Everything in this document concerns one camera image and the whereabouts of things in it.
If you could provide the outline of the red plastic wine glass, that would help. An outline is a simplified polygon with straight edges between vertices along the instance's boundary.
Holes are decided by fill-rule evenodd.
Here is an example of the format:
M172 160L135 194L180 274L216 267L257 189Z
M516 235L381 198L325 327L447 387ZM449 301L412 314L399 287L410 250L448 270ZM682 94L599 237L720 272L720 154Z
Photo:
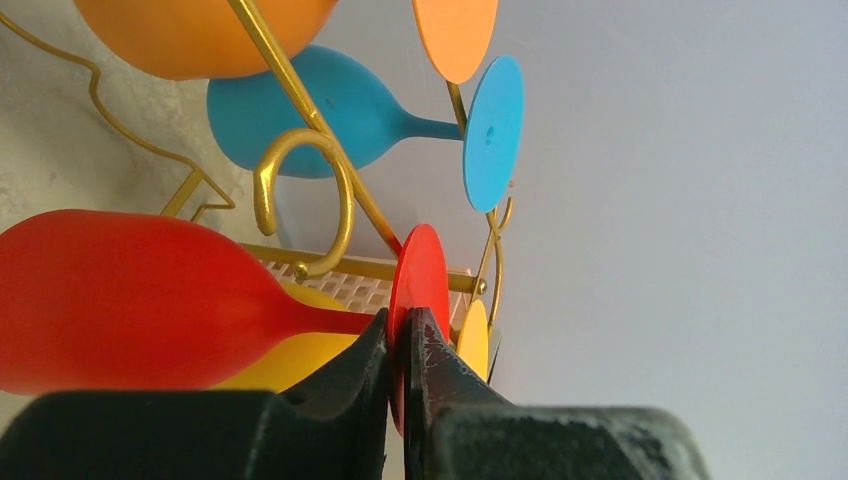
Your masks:
M357 337L370 320L297 301L248 250L185 220L64 209L1 235L13 394L217 389L290 337Z

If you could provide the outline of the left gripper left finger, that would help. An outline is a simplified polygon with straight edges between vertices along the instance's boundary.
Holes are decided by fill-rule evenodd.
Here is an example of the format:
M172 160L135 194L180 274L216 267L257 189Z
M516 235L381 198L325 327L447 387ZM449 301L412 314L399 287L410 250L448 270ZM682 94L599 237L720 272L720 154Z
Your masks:
M378 479L388 313L282 393L73 391L41 396L1 439L5 479Z

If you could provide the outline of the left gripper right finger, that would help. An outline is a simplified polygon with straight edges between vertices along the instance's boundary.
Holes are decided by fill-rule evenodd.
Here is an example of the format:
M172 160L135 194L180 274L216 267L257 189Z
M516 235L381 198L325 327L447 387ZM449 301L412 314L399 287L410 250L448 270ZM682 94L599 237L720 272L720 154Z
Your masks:
M402 334L408 479L706 479L687 426L650 407L518 406L450 349L432 312Z

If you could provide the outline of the yellow plastic wine glass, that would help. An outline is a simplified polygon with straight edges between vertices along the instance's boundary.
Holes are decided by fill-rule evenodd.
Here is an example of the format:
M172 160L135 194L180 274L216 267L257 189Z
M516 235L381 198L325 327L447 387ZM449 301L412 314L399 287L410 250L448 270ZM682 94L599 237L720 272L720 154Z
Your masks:
M283 289L297 301L309 306L347 310L332 298L300 285L283 285ZM470 303L462 315L464 323L453 347L474 373L489 381L500 346L500 336L488 327L485 306L480 300ZM282 392L336 357L355 339L354 335L321 333L290 337L248 368L215 387Z

